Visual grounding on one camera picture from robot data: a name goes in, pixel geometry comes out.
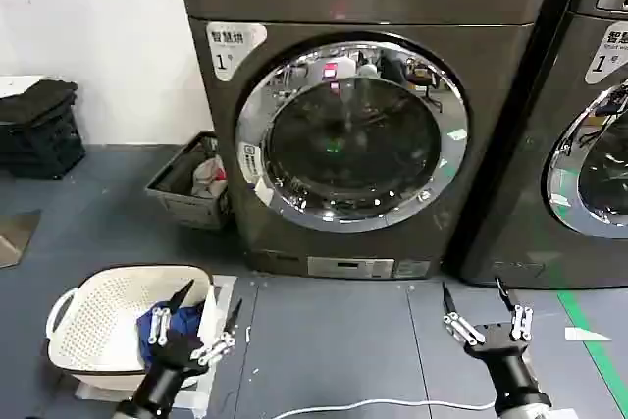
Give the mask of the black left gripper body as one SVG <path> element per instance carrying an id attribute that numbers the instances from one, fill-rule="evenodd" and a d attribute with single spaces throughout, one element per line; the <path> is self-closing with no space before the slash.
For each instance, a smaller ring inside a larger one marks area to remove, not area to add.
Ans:
<path id="1" fill-rule="evenodd" d="M 133 395 L 122 401 L 123 412 L 171 412 L 183 383 L 205 375 L 209 367 L 190 360 L 202 346 L 198 336 L 170 334 L 164 346 L 151 347 L 152 362 Z"/>

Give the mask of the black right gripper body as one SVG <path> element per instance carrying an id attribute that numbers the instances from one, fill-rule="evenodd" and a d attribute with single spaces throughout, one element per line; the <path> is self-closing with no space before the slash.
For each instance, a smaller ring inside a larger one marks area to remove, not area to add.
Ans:
<path id="1" fill-rule="evenodd" d="M 528 348 L 524 340 L 513 340 L 510 327 L 504 323 L 479 325 L 485 342 L 466 343 L 464 351 L 487 367 L 497 393 L 495 407 L 523 407 L 529 404 L 550 406 L 550 398 L 539 389 L 539 384 L 523 355 Z"/>

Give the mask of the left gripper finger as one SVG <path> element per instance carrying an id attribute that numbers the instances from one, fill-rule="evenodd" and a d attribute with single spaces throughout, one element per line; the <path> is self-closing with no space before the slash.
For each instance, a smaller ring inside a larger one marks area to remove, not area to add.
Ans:
<path id="1" fill-rule="evenodd" d="M 202 345 L 192 352 L 190 355 L 192 362 L 198 365 L 215 365 L 236 345 L 237 319 L 241 305 L 242 299 L 237 302 L 226 320 L 223 331 L 211 345 Z"/>
<path id="2" fill-rule="evenodd" d="M 148 335 L 149 344 L 167 343 L 167 334 L 170 329 L 171 318 L 181 307 L 193 284 L 194 280 L 190 280 L 184 287 L 176 291 L 163 305 L 152 308 Z"/>

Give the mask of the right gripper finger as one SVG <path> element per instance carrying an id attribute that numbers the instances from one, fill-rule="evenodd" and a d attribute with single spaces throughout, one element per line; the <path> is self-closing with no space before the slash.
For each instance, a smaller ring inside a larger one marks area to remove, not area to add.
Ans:
<path id="1" fill-rule="evenodd" d="M 534 310 L 522 304 L 519 298 L 507 288 L 501 277 L 496 277 L 496 284 L 499 297 L 511 315 L 510 337 L 513 340 L 529 341 L 532 338 Z"/>
<path id="2" fill-rule="evenodd" d="M 443 323 L 448 331 L 465 344 L 476 346 L 484 344 L 486 337 L 471 325 L 456 310 L 453 297 L 445 282 L 442 282 L 444 316 Z"/>

